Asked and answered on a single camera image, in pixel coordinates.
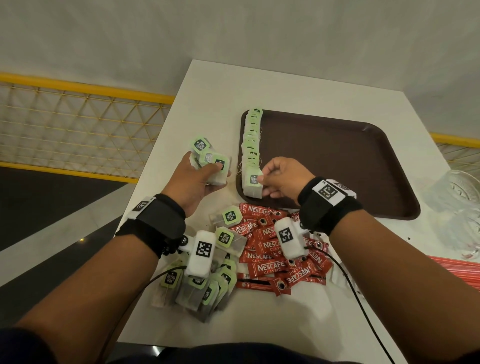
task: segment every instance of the person's right arm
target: person's right arm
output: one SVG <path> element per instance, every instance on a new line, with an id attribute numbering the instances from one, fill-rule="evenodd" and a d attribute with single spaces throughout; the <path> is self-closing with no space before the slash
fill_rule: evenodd
<path id="1" fill-rule="evenodd" d="M 264 195 L 298 195 L 313 175 L 278 157 L 259 177 Z M 409 363 L 445 362 L 480 349 L 480 293 L 365 210 L 346 214 L 330 243 Z"/>

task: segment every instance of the concrete wall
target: concrete wall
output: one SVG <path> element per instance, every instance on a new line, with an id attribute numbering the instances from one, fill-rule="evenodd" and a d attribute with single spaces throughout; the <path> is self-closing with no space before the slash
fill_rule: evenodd
<path id="1" fill-rule="evenodd" d="M 480 138 L 477 0 L 4 0 L 0 70 L 176 94 L 192 58 L 404 90 Z"/>

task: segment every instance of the wire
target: wire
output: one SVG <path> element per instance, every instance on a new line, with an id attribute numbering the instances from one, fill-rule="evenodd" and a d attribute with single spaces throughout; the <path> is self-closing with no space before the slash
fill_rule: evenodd
<path id="1" fill-rule="evenodd" d="M 348 278 L 348 274 L 347 272 L 343 269 L 343 267 L 340 265 L 340 263 L 338 263 L 335 258 L 333 258 L 329 253 L 326 253 L 324 252 L 322 249 L 319 249 L 319 248 L 316 248 L 316 247 L 312 247 L 313 249 L 316 249 L 320 252 L 322 252 L 323 254 L 325 254 L 327 257 L 329 257 L 331 260 L 333 260 L 333 262 L 340 268 L 340 270 L 342 271 L 343 275 L 345 276 L 345 278 L 347 279 L 347 282 L 348 282 L 348 285 L 350 286 L 350 289 L 352 290 L 353 292 L 353 295 L 355 296 L 355 299 L 357 300 L 357 303 L 359 304 L 360 306 L 360 310 L 362 311 L 363 315 L 365 316 L 365 319 L 367 320 L 367 323 L 368 325 L 370 326 L 370 328 L 372 329 L 372 332 L 373 334 L 375 335 L 375 337 L 377 338 L 377 341 L 378 343 L 380 344 L 380 346 L 382 347 L 382 349 L 384 350 L 386 356 L 388 357 L 388 359 L 390 360 L 390 362 L 392 364 L 395 364 L 395 362 L 393 361 L 392 357 L 390 356 L 390 354 L 388 353 L 386 347 L 384 346 L 384 343 L 382 343 L 382 341 L 380 340 L 380 338 L 378 337 L 377 335 L 377 332 L 375 331 L 375 329 L 373 328 L 373 325 L 372 323 L 370 322 L 370 319 L 368 318 L 367 316 L 367 313 L 365 312 L 365 309 L 363 308 L 361 302 L 360 302 L 360 299 L 359 297 L 357 296 L 357 293 L 355 292 L 355 288 L 353 288 L 353 284 L 352 282 L 350 281 L 350 278 Z"/>
<path id="2" fill-rule="evenodd" d="M 180 267 L 174 267 L 174 268 L 171 268 L 171 269 L 167 269 L 165 272 L 162 272 L 160 273 L 159 275 L 153 277 L 147 284 L 145 284 L 145 286 L 136 294 L 136 296 L 133 298 L 133 300 L 130 301 L 130 303 L 128 304 L 127 308 L 125 309 L 125 311 L 123 311 L 123 313 L 121 314 L 120 318 L 118 319 L 118 321 L 115 323 L 115 325 L 112 327 L 112 330 L 109 332 L 108 336 L 107 336 L 107 339 L 105 340 L 105 343 L 103 344 L 102 346 L 102 350 L 100 350 L 100 354 L 98 356 L 98 359 L 96 360 L 96 363 L 102 363 L 102 358 L 103 358 L 103 355 L 105 354 L 105 350 L 107 349 L 107 346 L 108 346 L 108 343 L 110 342 L 112 336 L 113 336 L 113 333 L 115 332 L 115 330 L 117 329 L 120 321 L 122 320 L 122 318 L 125 316 L 125 314 L 127 313 L 127 311 L 130 309 L 130 306 L 132 305 L 132 303 L 135 302 L 135 300 L 143 293 L 143 291 L 145 291 L 145 288 L 147 288 L 150 284 L 152 284 L 153 282 L 155 282 L 157 279 L 159 279 L 161 276 L 167 274 L 167 273 L 170 273 L 174 270 L 177 270 L 177 269 L 185 269 L 187 266 L 180 266 Z"/>

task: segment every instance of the tabletop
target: tabletop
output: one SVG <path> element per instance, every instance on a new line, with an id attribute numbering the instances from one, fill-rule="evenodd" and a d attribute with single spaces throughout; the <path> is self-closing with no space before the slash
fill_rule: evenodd
<path id="1" fill-rule="evenodd" d="M 194 230 L 212 230 L 210 213 L 242 202 L 235 188 L 240 118 L 252 107 L 380 127 L 420 202 L 421 213 L 412 221 L 378 220 L 426 254 L 458 258 L 437 239 L 429 222 L 433 212 L 421 197 L 422 188 L 449 167 L 403 92 L 197 60 L 190 64 L 123 219 L 143 197 L 161 192 L 189 150 L 189 142 L 204 135 L 216 150 L 232 157 L 228 186 L 207 196 L 186 220 Z M 165 260 L 159 261 L 157 272 L 167 265 Z M 332 361 L 388 361 L 353 295 L 328 282 L 326 287 L 301 282 L 292 288 L 291 296 L 278 298 L 238 289 L 227 308 L 216 312 L 208 324 L 179 307 L 152 307 L 153 288 L 152 284 L 141 296 L 119 341 L 172 347 L 268 342 Z M 366 301 L 362 303 L 395 362 L 405 363 Z"/>

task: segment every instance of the person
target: person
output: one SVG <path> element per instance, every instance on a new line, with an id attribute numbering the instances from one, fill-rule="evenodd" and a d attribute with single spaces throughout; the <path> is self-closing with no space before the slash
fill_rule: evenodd
<path id="1" fill-rule="evenodd" d="M 160 195 L 183 219 L 194 213 L 206 195 L 222 187 L 205 183 L 222 166 L 208 164 L 196 170 L 189 155 L 183 157 Z M 269 161 L 263 173 L 258 179 L 264 185 L 263 195 L 288 196 L 302 208 L 312 194 L 312 183 L 318 180 L 296 160 L 283 157 Z M 325 215 L 330 243 L 405 359 L 409 363 L 480 362 L 480 293 L 361 206 L 354 206 L 350 211 L 344 206 L 343 214 L 337 211 L 336 217 L 329 212 Z M 14 327 L 1 330 L 0 364 L 97 362 L 109 332 L 158 263 L 151 242 L 137 235 L 142 236 L 114 237 Z M 114 331 L 105 355 L 133 306 Z M 259 343 L 177 349 L 158 358 L 136 356 L 116 363 L 197 363 L 198 358 L 208 358 L 209 363 L 326 363 Z"/>

